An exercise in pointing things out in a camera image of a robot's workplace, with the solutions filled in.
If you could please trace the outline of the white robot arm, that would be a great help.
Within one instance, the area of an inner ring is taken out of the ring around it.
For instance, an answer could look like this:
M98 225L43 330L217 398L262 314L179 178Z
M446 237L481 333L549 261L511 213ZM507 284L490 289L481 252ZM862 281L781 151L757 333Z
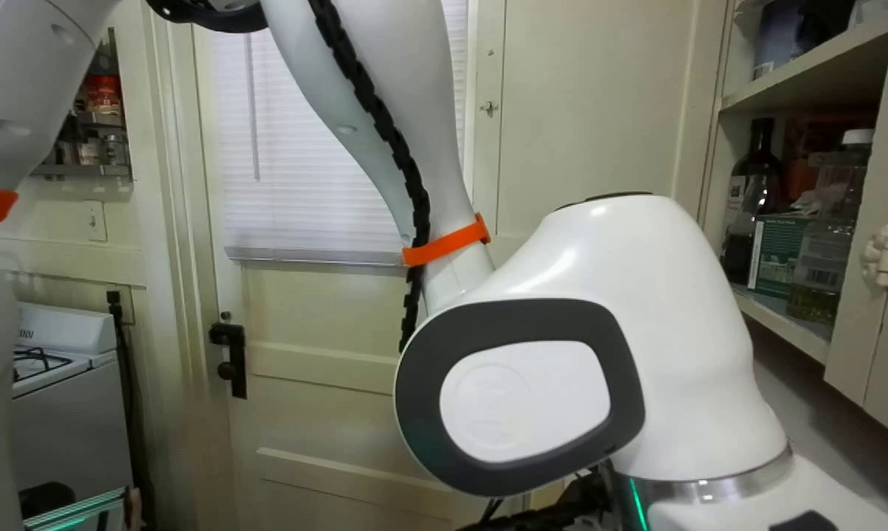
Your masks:
M439 0L151 0L269 32L408 241L402 356L381 427L299 401L265 467L384 433L446 488L511 498L608 469L628 531L888 531L888 514L788 445L701 231L670 199L549 213L490 261L461 179Z

